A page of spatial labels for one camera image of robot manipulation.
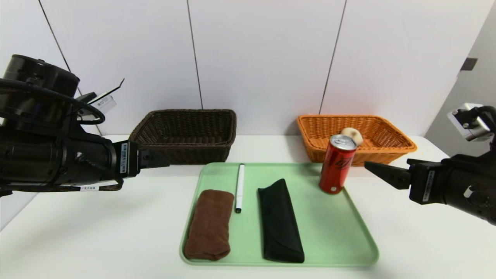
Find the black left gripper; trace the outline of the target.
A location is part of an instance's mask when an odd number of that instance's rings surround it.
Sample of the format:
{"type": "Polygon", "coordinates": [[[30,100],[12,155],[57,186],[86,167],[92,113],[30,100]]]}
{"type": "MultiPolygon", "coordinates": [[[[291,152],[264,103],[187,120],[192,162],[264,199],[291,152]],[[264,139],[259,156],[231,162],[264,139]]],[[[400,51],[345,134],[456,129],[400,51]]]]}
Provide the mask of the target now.
{"type": "Polygon", "coordinates": [[[138,150],[131,141],[113,143],[98,135],[85,135],[73,140],[74,161],[71,182],[99,183],[115,178],[135,177],[140,169],[170,166],[163,154],[154,150],[138,150]]]}

